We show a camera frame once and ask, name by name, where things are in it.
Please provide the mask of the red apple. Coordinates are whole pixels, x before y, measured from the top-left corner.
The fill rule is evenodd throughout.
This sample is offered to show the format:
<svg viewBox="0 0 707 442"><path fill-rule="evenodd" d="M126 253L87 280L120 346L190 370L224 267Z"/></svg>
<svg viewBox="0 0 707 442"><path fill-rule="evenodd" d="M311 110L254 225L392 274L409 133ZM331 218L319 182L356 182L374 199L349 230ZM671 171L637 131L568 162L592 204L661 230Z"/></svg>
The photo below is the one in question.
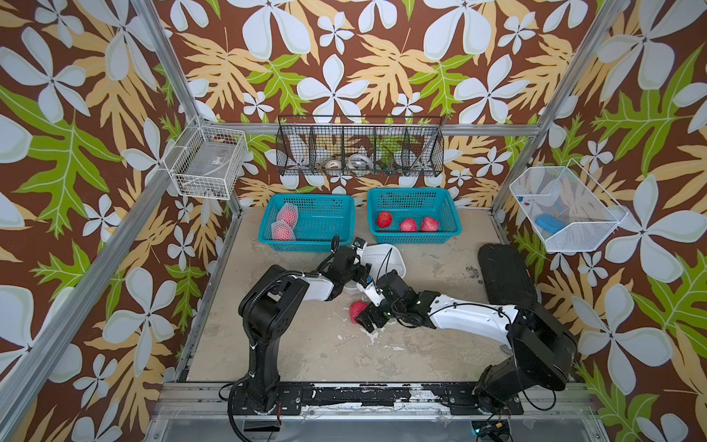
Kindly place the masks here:
<svg viewBox="0 0 707 442"><path fill-rule="evenodd" d="M414 219L407 218L401 221L400 230L403 233L414 233L418 231L418 226Z"/></svg>
<svg viewBox="0 0 707 442"><path fill-rule="evenodd" d="M392 225L393 216L388 211L381 211L377 214L377 227L379 229L389 228Z"/></svg>

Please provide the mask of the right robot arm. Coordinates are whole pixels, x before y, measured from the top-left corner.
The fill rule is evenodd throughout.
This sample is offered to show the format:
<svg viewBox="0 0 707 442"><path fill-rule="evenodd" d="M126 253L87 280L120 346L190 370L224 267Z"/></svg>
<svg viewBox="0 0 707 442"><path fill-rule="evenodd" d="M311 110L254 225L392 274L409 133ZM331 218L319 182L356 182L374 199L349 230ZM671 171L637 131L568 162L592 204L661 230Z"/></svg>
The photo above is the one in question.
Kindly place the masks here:
<svg viewBox="0 0 707 442"><path fill-rule="evenodd" d="M461 331L507 345L510 356L484 368L472 390L473 401L484 412L510 407L532 387L561 392L569 382L577 340L536 301L490 305L416 292L395 271L377 280L364 277L356 288L369 304L355 321L369 333L395 320L406 328Z"/></svg>

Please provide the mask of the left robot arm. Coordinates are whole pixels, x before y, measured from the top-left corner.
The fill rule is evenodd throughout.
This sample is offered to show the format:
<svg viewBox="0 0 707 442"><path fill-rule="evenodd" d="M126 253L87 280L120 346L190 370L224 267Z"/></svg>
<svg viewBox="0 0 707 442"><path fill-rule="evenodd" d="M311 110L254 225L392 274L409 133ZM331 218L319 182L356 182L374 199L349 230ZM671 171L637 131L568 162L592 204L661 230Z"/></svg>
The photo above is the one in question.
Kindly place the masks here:
<svg viewBox="0 0 707 442"><path fill-rule="evenodd" d="M305 301L332 301L352 281L368 280L370 266L362 263L366 245L361 239L342 247L312 272L270 266L239 305L243 330L249 342L249 368L236 389L257 413L272 411L280 382L280 338L291 326Z"/></svg>

